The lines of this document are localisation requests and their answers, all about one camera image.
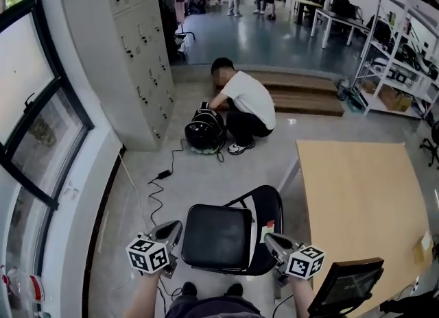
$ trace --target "tile floor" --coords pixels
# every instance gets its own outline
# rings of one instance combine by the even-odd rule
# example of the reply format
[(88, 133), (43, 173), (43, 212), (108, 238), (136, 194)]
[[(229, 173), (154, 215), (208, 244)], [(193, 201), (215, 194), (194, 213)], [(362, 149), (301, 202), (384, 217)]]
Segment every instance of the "tile floor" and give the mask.
[[(135, 278), (126, 284), (130, 279), (131, 268), (125, 246), (138, 231), (152, 227), (149, 217), (158, 207), (156, 201), (147, 198), (157, 188), (147, 185), (147, 182), (155, 178), (157, 173), (170, 168), (171, 150), (179, 148), (179, 141), (184, 137), (183, 127), (190, 121), (199, 103), (208, 97), (209, 90), (210, 86), (206, 84), (178, 84), (176, 107), (163, 148), (158, 152), (125, 154), (123, 160), (137, 186), (146, 222), (135, 197), (135, 190), (121, 166), (108, 200), (95, 250), (89, 295), (91, 318), (121, 317), (127, 307), (139, 275), (135, 273)], [(258, 185), (277, 186), (290, 158), (296, 153), (296, 139), (404, 142), (423, 191), (431, 231), (439, 233), (438, 200), (435, 196), (435, 188), (439, 186), (439, 171), (427, 166), (429, 157), (418, 148), (420, 140), (428, 135), (429, 129), (424, 123), (395, 116), (370, 113), (362, 117), (346, 113), (344, 117), (336, 118), (277, 114), (277, 126), (271, 136), (258, 141), (254, 149), (243, 155), (230, 156), (225, 153), (224, 164), (220, 164), (215, 156), (196, 155), (189, 149), (176, 153), (175, 173), (160, 183), (165, 187), (159, 194), (164, 205), (154, 218), (157, 223), (174, 219), (185, 223), (188, 209), (196, 203), (221, 205)], [(282, 197), (285, 233), (307, 241), (309, 226), (300, 178), (295, 179)], [(180, 251), (181, 243), (174, 253), (178, 255)], [(423, 280), (425, 290), (431, 289), (437, 277), (437, 268), (433, 268)], [(270, 274), (257, 278), (234, 278), (195, 270), (179, 260), (172, 280), (164, 279), (164, 283), (171, 293), (187, 280), (195, 283), (200, 297), (222, 295), (230, 284), (240, 281), (244, 286), (244, 297), (253, 302), (264, 317), (270, 318), (272, 315), (275, 302)], [(281, 296), (286, 297), (288, 290), (283, 289)], [(165, 297), (169, 307), (171, 300)], [(295, 317), (293, 306), (293, 301), (288, 301), (278, 310), (276, 317)], [(370, 318), (378, 316), (376, 311), (365, 315)], [(156, 318), (163, 318), (163, 303), (159, 296)]]
[(363, 38), (354, 37), (352, 45), (347, 47), (346, 39), (332, 36), (327, 48), (322, 49), (326, 21), (317, 27), (316, 36), (311, 38), (311, 19), (297, 25), (295, 16), (289, 15), (289, 8), (284, 3), (276, 5), (275, 22), (252, 13), (255, 9), (253, 0), (242, 1), (243, 17), (239, 19), (226, 15), (227, 3), (207, 14), (188, 16), (184, 31), (193, 32), (196, 40), (192, 36), (186, 38), (187, 64), (211, 64), (218, 57), (228, 56), (235, 64), (262, 64), (342, 75), (353, 72), (364, 45)]

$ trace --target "chair seat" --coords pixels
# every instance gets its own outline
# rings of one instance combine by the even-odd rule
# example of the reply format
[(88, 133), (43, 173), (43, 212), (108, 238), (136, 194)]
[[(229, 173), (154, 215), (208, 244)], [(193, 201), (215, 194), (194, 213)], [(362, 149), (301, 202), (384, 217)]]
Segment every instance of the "chair seat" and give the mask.
[(182, 259), (191, 266), (246, 269), (252, 213), (246, 208), (194, 205), (187, 215)]

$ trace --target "wooden table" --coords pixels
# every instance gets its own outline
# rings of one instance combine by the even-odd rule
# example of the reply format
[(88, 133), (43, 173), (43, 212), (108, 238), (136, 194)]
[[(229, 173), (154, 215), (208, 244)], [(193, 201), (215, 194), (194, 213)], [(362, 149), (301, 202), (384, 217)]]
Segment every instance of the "wooden table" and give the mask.
[(326, 47), (327, 47), (329, 33), (331, 32), (331, 26), (332, 26), (333, 21), (338, 22), (338, 23), (343, 23), (343, 24), (349, 25), (351, 27), (351, 32), (349, 33), (348, 42), (346, 43), (346, 45), (348, 45), (348, 46), (352, 42), (352, 37), (354, 35), (355, 28), (360, 29), (366, 33), (370, 32), (369, 28), (367, 28), (365, 25), (363, 25), (362, 23), (360, 23), (356, 19), (350, 19), (349, 17), (339, 16), (338, 14), (336, 14), (335, 12), (332, 12), (332, 11), (316, 10), (316, 13), (314, 14), (313, 29), (311, 30), (311, 37), (314, 36), (314, 34), (316, 33), (316, 25), (317, 25), (318, 15), (321, 15), (321, 16), (328, 19), (327, 28), (324, 32), (324, 37), (323, 37), (323, 44), (322, 44), (323, 49), (326, 49)]
[(297, 13), (297, 24), (301, 25), (302, 21), (303, 21), (303, 13), (305, 11), (305, 5), (308, 6), (313, 6), (315, 8), (322, 8), (323, 6), (321, 6), (319, 3), (315, 3), (314, 1), (311, 0), (290, 0), (290, 9), (289, 9), (289, 14), (291, 15), (291, 12), (293, 10), (293, 1), (298, 2), (299, 3), (299, 10)]
[(402, 144), (297, 141), (278, 191), (302, 169), (311, 241), (327, 252), (313, 278), (317, 292), (333, 262), (381, 257), (384, 272), (357, 317), (412, 284), (432, 258), (412, 253), (429, 230), (418, 180)]

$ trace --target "paper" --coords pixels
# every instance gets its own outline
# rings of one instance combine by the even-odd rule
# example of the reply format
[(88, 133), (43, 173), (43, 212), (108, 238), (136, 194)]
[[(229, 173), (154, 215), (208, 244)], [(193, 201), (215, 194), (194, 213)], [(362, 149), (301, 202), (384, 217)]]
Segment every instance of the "paper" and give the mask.
[(267, 225), (262, 227), (261, 230), (261, 240), (259, 241), (260, 244), (265, 243), (265, 234), (271, 234), (274, 233), (274, 221), (270, 221), (267, 223)]
[(427, 251), (430, 248), (431, 237), (430, 237), (430, 233), (429, 232), (425, 233), (425, 235), (424, 235), (424, 237), (423, 237), (423, 239), (421, 241), (421, 244), (423, 244), (423, 250), (424, 251)]

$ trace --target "stair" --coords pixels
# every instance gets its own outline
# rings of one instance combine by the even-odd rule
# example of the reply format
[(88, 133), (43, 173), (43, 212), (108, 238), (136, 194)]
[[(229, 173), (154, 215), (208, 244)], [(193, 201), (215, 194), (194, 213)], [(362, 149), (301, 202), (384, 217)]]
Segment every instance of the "stair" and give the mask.
[[(259, 80), (270, 92), (276, 112), (320, 114), (341, 117), (344, 113), (337, 99), (337, 88), (329, 79), (294, 75), (289, 73), (273, 73), (246, 71)], [(215, 94), (222, 86), (215, 86)], [(228, 110), (227, 103), (218, 110)]]

